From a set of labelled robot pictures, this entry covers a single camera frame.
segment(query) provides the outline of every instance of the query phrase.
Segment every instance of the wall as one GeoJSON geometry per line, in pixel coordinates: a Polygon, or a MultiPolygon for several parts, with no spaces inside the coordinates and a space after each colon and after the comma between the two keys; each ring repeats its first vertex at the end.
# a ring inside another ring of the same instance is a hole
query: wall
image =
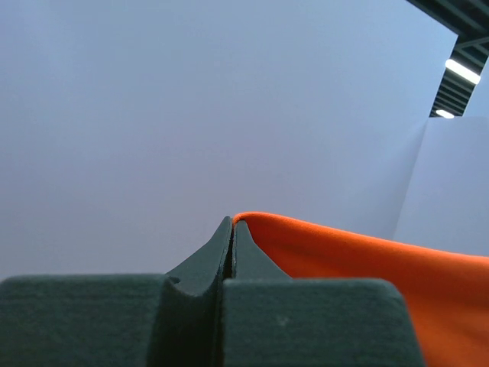
{"type": "Polygon", "coordinates": [[[167,271],[247,210],[391,237],[455,36],[403,0],[25,0],[0,42],[1,277],[167,271]]]}
{"type": "Polygon", "coordinates": [[[489,117],[489,67],[482,70],[481,81],[475,86],[464,112],[464,117],[478,116],[489,117]]]}
{"type": "Polygon", "coordinates": [[[394,239],[489,255],[489,119],[430,119],[394,239]]]}

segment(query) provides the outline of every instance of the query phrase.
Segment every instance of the light fixture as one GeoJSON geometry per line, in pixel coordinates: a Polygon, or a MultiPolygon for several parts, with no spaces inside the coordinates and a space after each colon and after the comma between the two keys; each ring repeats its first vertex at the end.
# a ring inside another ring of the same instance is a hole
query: light fixture
{"type": "Polygon", "coordinates": [[[465,78],[473,84],[477,85],[481,81],[481,76],[477,75],[472,70],[467,69],[466,67],[452,59],[448,59],[445,63],[445,66],[447,67],[447,69],[450,69],[454,73],[457,73],[459,76],[465,78]]]}
{"type": "Polygon", "coordinates": [[[446,119],[453,119],[455,117],[452,113],[446,112],[444,109],[437,109],[436,114],[446,119]]]}

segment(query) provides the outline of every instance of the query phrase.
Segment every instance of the dark ceiling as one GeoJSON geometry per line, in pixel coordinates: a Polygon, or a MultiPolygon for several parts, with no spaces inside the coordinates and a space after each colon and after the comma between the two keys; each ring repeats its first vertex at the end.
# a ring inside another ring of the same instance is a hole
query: dark ceiling
{"type": "MultiPolygon", "coordinates": [[[[489,55],[489,0],[407,0],[458,35],[451,58],[477,74],[489,55]]],[[[462,116],[474,84],[446,69],[431,108],[462,116]]]]}

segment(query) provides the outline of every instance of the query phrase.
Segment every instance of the ceiling light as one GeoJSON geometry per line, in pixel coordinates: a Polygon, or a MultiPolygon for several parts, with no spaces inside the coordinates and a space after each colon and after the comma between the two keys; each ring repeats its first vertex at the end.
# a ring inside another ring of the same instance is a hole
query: ceiling light
{"type": "Polygon", "coordinates": [[[472,70],[467,69],[466,67],[452,59],[448,59],[445,63],[445,66],[447,67],[447,69],[450,69],[454,73],[457,73],[459,76],[465,78],[473,84],[478,84],[481,81],[481,76],[477,75],[472,70]]]}
{"type": "Polygon", "coordinates": [[[444,109],[437,109],[436,114],[446,119],[453,119],[455,117],[452,113],[446,112],[444,109]]]}

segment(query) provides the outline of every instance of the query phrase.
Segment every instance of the orange object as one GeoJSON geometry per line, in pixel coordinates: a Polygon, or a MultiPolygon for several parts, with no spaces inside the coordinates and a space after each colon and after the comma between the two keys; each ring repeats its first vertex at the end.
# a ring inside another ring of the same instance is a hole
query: orange object
{"type": "Polygon", "coordinates": [[[293,278],[381,278],[393,283],[406,300],[429,367],[489,365],[489,258],[269,213],[238,214],[234,223],[240,220],[248,224],[256,244],[293,278]]]}

